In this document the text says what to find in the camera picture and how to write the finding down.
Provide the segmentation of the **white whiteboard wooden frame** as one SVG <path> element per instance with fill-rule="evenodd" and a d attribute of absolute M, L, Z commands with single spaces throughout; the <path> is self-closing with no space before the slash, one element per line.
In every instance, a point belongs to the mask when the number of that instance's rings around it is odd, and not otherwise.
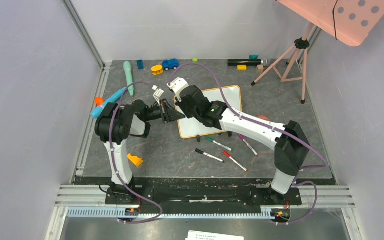
<path fill-rule="evenodd" d="M 241 88 L 238 85 L 230 85 L 222 87 L 222 90 L 227 102 L 236 110 L 242 111 Z M 210 102 L 224 102 L 219 88 L 205 89 L 202 90 L 202 93 Z M 197 136 L 202 137 L 226 132 L 217 128 L 206 127 L 193 117 L 180 119 L 177 121 L 177 124 L 179 135 L 182 139 L 190 139 L 196 138 Z"/>

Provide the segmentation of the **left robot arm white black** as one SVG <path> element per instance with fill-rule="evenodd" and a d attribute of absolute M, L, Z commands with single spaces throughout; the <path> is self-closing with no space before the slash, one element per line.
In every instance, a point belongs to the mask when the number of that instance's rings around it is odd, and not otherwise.
<path fill-rule="evenodd" d="M 130 168 L 127 139 L 129 137 L 147 138 L 151 121 L 175 122 L 186 116 L 175 110 L 166 99 L 148 106 L 142 100 L 131 104 L 107 104 L 95 123 L 95 134 L 103 142 L 111 166 L 111 182 L 115 185 L 129 185 L 133 180 Z"/>

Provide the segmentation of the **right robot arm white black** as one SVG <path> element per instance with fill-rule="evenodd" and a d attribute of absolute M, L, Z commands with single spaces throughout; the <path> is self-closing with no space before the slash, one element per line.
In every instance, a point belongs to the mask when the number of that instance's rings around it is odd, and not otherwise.
<path fill-rule="evenodd" d="M 209 101 L 195 85 L 170 85 L 175 105 L 187 118 L 194 118 L 207 128 L 233 132 L 251 138 L 274 151 L 276 172 L 269 189 L 269 199 L 282 204 L 309 153 L 309 141 L 295 121 L 273 123 L 245 114 L 223 101 Z"/>

